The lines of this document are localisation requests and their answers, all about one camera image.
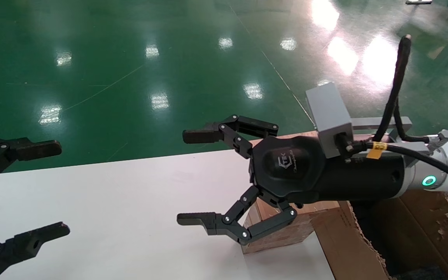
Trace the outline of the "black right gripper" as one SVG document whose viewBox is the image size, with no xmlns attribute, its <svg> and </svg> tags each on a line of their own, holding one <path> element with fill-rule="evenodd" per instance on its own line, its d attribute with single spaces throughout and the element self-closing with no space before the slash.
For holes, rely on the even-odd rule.
<svg viewBox="0 0 448 280">
<path fill-rule="evenodd" d="M 289 203 L 370 201 L 396 197 L 404 185 L 405 165 L 397 156 L 370 159 L 327 158 L 312 136 L 276 138 L 279 126 L 259 119 L 232 115 L 203 129 L 184 130 L 186 144 L 224 142 L 243 158 L 251 158 L 250 188 L 226 214 L 180 213 L 182 226 L 201 225 L 209 236 L 226 235 L 244 246 L 290 225 L 297 211 Z M 241 134 L 261 138 L 254 148 Z M 267 197 L 280 213 L 250 227 L 238 221 L 258 198 Z"/>
</svg>

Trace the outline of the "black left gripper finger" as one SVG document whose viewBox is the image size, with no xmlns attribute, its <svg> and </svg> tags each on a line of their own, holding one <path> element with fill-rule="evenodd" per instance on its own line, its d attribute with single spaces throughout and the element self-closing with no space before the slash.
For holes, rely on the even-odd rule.
<svg viewBox="0 0 448 280">
<path fill-rule="evenodd" d="M 70 228 L 63 222 L 57 222 L 16 234 L 13 238 L 0 243 L 0 275 L 10 266 L 36 257 L 44 243 L 68 234 L 70 234 Z"/>
<path fill-rule="evenodd" d="M 56 140 L 32 142 L 28 138 L 0 138 L 0 174 L 16 161 L 34 161 L 61 153 L 61 144 Z"/>
</svg>

